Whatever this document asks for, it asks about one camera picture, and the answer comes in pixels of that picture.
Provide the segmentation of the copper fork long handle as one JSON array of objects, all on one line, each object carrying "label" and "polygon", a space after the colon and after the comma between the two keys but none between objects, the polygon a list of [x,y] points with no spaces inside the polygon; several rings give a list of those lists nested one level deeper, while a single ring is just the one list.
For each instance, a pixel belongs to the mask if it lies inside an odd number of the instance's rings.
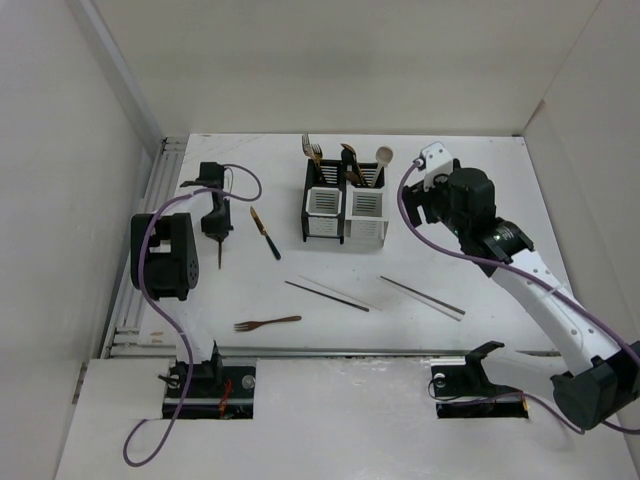
[{"label": "copper fork long handle", "polygon": [[315,155],[315,152],[314,152],[314,150],[313,150],[313,148],[312,148],[312,146],[311,146],[311,142],[310,142],[310,139],[309,139],[309,135],[308,135],[307,133],[304,133],[304,134],[302,135],[302,137],[301,137],[301,145],[302,145],[303,153],[304,153],[304,154],[305,154],[309,159],[311,159],[311,160],[312,160],[312,162],[313,162],[313,164],[314,164],[315,168],[316,168],[316,169],[318,169],[318,168],[319,168],[319,164],[318,164],[318,162],[317,162],[317,160],[316,160],[316,155]]}]

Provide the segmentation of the silver fork green handle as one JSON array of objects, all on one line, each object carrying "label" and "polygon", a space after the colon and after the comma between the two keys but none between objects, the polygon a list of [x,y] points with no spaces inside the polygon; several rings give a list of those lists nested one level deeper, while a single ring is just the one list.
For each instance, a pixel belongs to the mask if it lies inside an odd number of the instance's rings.
[{"label": "silver fork green handle", "polygon": [[317,143],[311,143],[310,148],[311,148],[312,158],[316,166],[316,170],[318,171],[318,175],[321,179],[323,179],[324,176],[323,176],[323,170],[321,165],[321,162],[323,160],[323,151],[320,145]]}]

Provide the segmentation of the black spoon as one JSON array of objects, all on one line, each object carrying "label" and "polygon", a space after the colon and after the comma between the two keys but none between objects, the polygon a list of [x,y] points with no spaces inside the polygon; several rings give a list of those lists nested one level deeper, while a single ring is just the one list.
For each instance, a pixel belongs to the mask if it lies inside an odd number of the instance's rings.
[{"label": "black spoon", "polygon": [[347,170],[351,171],[351,165],[352,165],[352,161],[353,161],[353,155],[352,152],[347,149],[347,148],[343,148],[341,151],[341,162],[343,165],[343,169],[346,172]]}]

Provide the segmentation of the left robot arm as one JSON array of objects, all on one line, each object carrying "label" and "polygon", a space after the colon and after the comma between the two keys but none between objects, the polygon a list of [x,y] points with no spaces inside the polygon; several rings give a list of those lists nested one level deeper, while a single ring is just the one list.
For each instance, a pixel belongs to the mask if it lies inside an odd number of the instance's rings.
[{"label": "left robot arm", "polygon": [[[212,195],[212,210],[200,219],[205,237],[222,244],[233,230],[230,197],[224,190],[225,172],[230,170],[216,162],[200,165],[199,176],[183,183],[193,187],[197,194]],[[131,218],[131,279],[134,287],[155,310],[162,299],[185,301],[199,279],[199,261],[188,213],[166,215],[169,207],[187,200],[187,195],[173,198],[156,213],[136,214]],[[222,364],[217,360],[217,347],[205,348],[205,359],[195,361],[195,347],[190,343],[187,330],[167,314],[163,318],[176,330],[182,341],[185,360],[179,360],[165,382],[172,388],[184,386],[188,381],[201,396],[217,394],[223,387]]]}]

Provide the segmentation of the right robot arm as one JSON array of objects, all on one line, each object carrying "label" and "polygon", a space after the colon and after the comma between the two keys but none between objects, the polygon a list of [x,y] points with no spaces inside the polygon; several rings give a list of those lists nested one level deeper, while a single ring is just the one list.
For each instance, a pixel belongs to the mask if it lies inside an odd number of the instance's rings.
[{"label": "right robot arm", "polygon": [[553,275],[533,241],[496,213],[495,186],[458,161],[409,185],[400,180],[398,210],[430,248],[469,261],[505,290],[542,329],[557,358],[509,351],[491,340],[461,365],[440,367],[435,392],[470,403],[521,396],[554,401],[552,413],[583,434],[639,398],[639,345],[628,343],[588,312]]}]

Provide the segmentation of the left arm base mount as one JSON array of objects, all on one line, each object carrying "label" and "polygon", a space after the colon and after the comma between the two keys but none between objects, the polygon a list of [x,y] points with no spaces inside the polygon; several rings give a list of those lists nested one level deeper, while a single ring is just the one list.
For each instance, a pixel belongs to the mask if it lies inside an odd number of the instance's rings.
[{"label": "left arm base mount", "polygon": [[250,420],[254,414],[256,366],[227,363],[214,350],[193,367],[192,380],[177,418]]}]

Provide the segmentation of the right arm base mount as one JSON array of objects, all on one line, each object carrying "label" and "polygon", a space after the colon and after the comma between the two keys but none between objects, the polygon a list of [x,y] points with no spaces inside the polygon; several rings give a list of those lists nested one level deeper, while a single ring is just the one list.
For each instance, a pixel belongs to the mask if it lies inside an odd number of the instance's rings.
[{"label": "right arm base mount", "polygon": [[490,341],[463,357],[432,364],[428,389],[439,419],[529,418],[520,391],[490,380],[482,364],[503,348],[502,342]]}]

